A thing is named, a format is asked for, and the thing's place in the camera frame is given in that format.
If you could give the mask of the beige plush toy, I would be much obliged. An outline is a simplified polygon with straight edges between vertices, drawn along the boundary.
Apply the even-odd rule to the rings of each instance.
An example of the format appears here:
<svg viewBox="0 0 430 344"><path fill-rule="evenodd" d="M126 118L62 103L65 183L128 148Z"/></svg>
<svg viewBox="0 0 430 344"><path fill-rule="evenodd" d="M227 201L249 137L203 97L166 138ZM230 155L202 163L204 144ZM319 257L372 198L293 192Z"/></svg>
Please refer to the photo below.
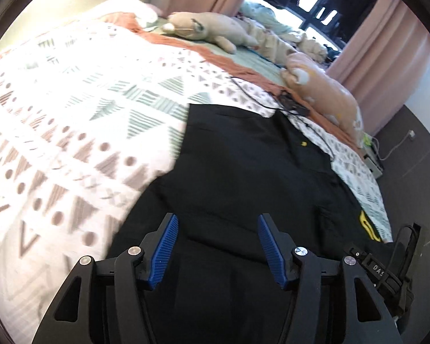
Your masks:
<svg viewBox="0 0 430 344"><path fill-rule="evenodd" d="M249 35L237 20L219 13L172 13L161 29L166 34L187 40L217 45L229 54L235 54L238 46L259 45L257 39Z"/></svg>

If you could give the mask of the white bedside table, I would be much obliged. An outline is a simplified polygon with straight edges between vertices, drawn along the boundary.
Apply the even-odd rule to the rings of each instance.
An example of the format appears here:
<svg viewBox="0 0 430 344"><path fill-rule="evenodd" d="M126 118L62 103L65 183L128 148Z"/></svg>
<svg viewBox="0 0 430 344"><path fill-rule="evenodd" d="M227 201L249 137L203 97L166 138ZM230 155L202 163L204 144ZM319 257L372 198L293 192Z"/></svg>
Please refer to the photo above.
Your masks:
<svg viewBox="0 0 430 344"><path fill-rule="evenodd" d="M362 142L363 161L374 178L379 179L383 176L384 167L377 154L373 138L369 134L364 134Z"/></svg>

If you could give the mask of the black large garment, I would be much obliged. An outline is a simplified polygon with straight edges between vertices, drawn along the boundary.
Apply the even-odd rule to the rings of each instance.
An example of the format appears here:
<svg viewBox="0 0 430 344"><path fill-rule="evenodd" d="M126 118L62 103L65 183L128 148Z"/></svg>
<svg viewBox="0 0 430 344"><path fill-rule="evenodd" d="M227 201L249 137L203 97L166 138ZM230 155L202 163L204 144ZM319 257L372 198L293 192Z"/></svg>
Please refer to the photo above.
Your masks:
<svg viewBox="0 0 430 344"><path fill-rule="evenodd" d="M169 213L178 239L163 280L145 295L157 343L279 341L292 295L265 259L261 214L322 258L342 259L348 244L383 261L393 250L329 156L279 112L191 106L173 170L140 195L108 255L138 245Z"/></svg>

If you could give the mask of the patterned white bed duvet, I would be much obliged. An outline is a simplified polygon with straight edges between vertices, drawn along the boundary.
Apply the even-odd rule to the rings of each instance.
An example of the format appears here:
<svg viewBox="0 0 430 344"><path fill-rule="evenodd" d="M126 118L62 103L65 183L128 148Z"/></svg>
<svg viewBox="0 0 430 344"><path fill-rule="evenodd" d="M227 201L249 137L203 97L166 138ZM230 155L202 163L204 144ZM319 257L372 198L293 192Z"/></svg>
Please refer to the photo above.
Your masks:
<svg viewBox="0 0 430 344"><path fill-rule="evenodd" d="M77 256L104 255L133 201L178 156L191 104L292 124L329 154L380 245L392 238L353 139L296 92L201 46L147 34L132 14L72 23L0 55L0 319L29 343Z"/></svg>

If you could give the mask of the orange plush pillow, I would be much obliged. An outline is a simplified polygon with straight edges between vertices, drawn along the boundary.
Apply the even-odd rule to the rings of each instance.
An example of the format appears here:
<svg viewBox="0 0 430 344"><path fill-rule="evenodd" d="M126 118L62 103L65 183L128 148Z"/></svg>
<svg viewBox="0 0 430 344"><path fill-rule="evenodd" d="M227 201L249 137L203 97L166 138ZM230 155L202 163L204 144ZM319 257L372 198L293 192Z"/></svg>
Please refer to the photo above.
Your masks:
<svg viewBox="0 0 430 344"><path fill-rule="evenodd" d="M287 86L319 114L363 147L364 128L359 105L353 95L304 53L287 55L281 75Z"/></svg>

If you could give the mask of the white pillow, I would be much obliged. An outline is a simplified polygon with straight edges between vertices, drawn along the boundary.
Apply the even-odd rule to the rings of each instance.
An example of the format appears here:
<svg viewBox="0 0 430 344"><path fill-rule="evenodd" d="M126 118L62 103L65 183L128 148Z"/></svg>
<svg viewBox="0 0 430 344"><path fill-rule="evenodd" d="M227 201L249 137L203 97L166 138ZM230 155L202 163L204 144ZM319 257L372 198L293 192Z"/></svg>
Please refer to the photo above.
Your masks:
<svg viewBox="0 0 430 344"><path fill-rule="evenodd" d="M147 28L158 21L158 12L153 5L141 0L106 0L90 10L96 18L114 13L132 14L138 25Z"/></svg>

